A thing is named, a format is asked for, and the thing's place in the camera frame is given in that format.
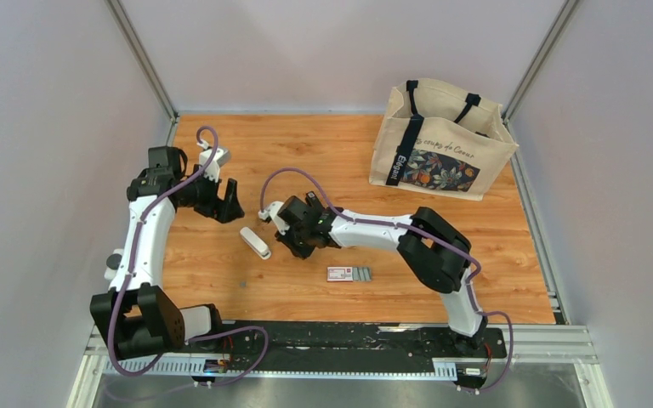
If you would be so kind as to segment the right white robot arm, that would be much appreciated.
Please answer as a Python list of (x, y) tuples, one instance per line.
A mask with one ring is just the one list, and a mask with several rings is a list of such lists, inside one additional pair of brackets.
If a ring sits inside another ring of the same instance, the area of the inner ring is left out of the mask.
[(274, 201), (258, 216), (276, 226), (275, 238), (296, 258), (315, 249), (368, 247), (396, 252), (416, 278), (439, 294), (448, 314), (451, 345), (470, 356), (485, 344), (488, 319), (467, 287), (468, 268), (476, 263), (469, 240), (429, 207), (387, 217), (324, 206), (314, 193)]

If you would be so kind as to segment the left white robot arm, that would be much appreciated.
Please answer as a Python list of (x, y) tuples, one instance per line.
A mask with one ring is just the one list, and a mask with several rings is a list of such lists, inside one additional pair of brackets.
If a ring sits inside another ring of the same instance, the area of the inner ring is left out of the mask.
[(242, 218), (237, 182), (230, 178), (219, 195), (220, 170), (230, 160), (225, 148), (205, 145), (191, 175), (183, 150), (148, 151), (148, 166), (127, 187), (129, 225), (124, 246), (107, 258), (107, 292), (92, 296), (89, 310), (117, 361), (175, 352), (193, 341), (203, 351), (221, 349), (226, 339), (213, 304), (179, 308), (163, 290), (168, 233), (177, 211), (221, 224)]

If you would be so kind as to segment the white stapler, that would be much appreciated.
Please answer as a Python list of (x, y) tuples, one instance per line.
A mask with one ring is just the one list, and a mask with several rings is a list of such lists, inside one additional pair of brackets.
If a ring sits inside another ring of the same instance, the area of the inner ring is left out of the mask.
[(243, 227), (239, 231), (240, 237), (245, 243), (263, 260), (270, 258), (271, 250), (267, 243), (262, 240), (252, 229)]

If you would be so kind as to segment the black stapler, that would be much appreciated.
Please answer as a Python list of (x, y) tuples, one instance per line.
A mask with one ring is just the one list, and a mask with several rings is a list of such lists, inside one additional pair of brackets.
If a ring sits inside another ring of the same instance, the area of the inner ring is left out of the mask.
[(309, 207), (316, 208), (318, 211), (323, 210), (323, 205), (321, 203), (321, 200), (319, 199), (319, 197), (314, 191), (309, 191), (305, 195), (305, 201)]

